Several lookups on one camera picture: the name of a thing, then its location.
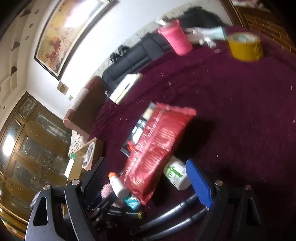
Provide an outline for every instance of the yellow tape roll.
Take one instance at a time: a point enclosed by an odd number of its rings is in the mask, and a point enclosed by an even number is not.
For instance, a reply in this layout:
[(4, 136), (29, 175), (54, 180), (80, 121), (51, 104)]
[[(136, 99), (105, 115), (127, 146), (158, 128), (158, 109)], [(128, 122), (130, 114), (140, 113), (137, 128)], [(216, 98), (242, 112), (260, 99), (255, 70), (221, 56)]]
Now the yellow tape roll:
[(260, 38), (251, 33), (235, 33), (227, 37), (233, 57), (240, 61), (255, 62), (263, 57)]

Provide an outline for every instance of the orange cap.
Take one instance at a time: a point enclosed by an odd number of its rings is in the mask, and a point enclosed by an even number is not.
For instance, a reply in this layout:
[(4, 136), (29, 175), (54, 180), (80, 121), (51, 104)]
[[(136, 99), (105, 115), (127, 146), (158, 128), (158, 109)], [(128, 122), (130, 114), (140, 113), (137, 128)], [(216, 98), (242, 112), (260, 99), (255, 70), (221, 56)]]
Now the orange cap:
[(108, 178), (110, 179), (113, 176), (117, 176), (116, 172), (110, 172), (109, 175), (108, 175)]

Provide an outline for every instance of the pink cup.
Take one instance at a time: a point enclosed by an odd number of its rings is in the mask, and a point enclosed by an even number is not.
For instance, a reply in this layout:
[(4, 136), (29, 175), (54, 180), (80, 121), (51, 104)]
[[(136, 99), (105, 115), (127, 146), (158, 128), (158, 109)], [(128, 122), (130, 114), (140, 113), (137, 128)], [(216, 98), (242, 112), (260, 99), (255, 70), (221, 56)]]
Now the pink cup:
[(192, 50), (192, 44), (180, 27), (179, 20), (173, 20), (168, 26), (160, 27), (158, 32), (170, 43), (178, 55), (188, 54)]

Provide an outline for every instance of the notebook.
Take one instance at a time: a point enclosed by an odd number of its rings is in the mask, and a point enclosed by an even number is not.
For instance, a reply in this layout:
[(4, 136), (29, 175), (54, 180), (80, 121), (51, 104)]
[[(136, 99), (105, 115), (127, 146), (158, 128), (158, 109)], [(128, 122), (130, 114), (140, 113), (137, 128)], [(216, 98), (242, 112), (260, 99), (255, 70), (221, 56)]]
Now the notebook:
[(119, 104), (123, 97), (133, 87), (133, 85), (142, 77), (143, 75), (141, 73), (127, 74), (110, 95), (110, 100), (112, 100), (116, 104)]

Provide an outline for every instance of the brown armchair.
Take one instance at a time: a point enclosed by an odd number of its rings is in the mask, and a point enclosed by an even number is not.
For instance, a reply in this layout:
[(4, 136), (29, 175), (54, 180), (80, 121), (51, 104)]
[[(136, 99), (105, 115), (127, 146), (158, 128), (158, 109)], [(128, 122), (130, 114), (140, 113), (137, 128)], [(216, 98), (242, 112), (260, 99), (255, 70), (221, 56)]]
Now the brown armchair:
[(99, 109), (105, 102), (105, 89), (101, 77), (92, 77), (68, 109), (63, 119), (64, 125), (88, 140)]

